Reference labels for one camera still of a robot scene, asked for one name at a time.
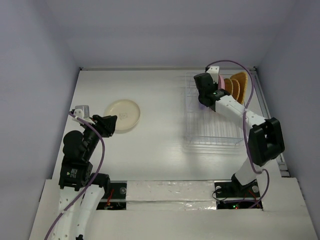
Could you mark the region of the orange round woven plate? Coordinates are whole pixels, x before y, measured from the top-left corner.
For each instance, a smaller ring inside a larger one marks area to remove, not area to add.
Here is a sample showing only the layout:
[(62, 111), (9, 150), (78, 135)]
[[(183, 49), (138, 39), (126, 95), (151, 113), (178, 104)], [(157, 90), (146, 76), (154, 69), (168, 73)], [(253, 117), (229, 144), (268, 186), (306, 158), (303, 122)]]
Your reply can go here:
[(240, 96), (240, 83), (238, 80), (232, 78), (231, 79), (232, 85), (233, 85), (233, 90), (232, 90), (232, 96), (233, 98), (237, 101)]

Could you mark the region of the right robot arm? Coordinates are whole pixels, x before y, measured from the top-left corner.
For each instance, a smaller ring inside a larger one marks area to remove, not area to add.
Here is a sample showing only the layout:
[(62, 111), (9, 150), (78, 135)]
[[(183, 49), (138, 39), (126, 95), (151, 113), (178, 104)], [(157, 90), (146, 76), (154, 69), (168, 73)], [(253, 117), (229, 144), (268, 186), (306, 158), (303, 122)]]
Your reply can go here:
[(207, 72), (197, 74), (193, 79), (199, 102), (243, 130), (247, 159), (232, 175), (230, 183), (231, 192), (242, 196), (262, 173), (262, 167), (284, 152), (280, 121), (275, 117), (267, 119), (245, 108), (225, 89), (218, 89), (218, 84)]

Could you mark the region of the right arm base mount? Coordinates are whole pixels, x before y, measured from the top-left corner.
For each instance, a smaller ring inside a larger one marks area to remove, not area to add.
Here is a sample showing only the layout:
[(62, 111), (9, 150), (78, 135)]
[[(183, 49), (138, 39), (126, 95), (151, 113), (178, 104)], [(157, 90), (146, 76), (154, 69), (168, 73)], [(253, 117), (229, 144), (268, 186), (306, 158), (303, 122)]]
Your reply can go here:
[(232, 181), (215, 181), (214, 192), (214, 196), (218, 199), (244, 199), (261, 196), (256, 180), (246, 186), (236, 185)]

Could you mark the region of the pink round plate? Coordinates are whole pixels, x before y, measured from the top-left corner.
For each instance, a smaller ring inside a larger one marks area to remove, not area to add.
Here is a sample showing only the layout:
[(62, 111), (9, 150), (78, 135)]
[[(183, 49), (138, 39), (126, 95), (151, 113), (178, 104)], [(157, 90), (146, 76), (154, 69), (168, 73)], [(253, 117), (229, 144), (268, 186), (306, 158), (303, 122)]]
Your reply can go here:
[(225, 80), (220, 74), (218, 75), (218, 89), (225, 89)]

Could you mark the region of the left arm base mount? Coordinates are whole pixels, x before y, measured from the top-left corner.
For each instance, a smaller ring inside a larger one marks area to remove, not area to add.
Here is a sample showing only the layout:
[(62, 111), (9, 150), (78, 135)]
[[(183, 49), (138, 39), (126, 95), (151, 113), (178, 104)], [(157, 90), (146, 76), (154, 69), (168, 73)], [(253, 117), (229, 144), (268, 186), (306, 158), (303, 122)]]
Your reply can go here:
[(127, 182), (113, 181), (111, 182), (111, 192), (104, 195), (98, 203), (97, 210), (126, 210), (127, 201)]

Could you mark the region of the cream round plate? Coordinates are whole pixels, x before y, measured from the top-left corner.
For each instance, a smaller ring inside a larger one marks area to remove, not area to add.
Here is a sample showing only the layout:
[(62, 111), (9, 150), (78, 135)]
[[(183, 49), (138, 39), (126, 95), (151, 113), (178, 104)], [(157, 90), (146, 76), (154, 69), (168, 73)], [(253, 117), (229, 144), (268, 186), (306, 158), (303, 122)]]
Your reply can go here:
[(109, 104), (104, 116), (117, 116), (115, 133), (124, 134), (130, 132), (141, 118), (139, 105), (130, 99), (119, 99)]

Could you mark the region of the orange square woven tray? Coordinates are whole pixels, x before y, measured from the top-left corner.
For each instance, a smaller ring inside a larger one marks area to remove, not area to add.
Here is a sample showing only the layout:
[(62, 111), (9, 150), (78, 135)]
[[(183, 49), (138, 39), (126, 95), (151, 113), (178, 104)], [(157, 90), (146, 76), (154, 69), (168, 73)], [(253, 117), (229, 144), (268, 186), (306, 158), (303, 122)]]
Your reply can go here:
[(246, 72), (239, 72), (231, 76), (230, 79), (236, 79), (238, 80), (240, 84), (240, 94), (239, 98), (237, 100), (238, 103), (243, 104), (245, 101), (245, 95), (247, 90), (247, 84), (248, 84), (248, 74)]

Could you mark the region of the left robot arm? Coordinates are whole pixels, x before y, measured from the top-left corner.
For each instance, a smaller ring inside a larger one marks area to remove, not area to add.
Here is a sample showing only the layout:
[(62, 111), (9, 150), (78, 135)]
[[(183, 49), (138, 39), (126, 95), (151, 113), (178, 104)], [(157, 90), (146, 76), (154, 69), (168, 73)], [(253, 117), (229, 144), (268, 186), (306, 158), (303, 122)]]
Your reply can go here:
[(73, 130), (63, 138), (63, 159), (60, 169), (58, 215), (49, 227), (46, 240), (85, 240), (94, 211), (100, 200), (112, 193), (108, 174), (92, 171), (90, 158), (98, 143), (111, 137), (117, 116), (89, 118), (68, 113), (84, 128)]

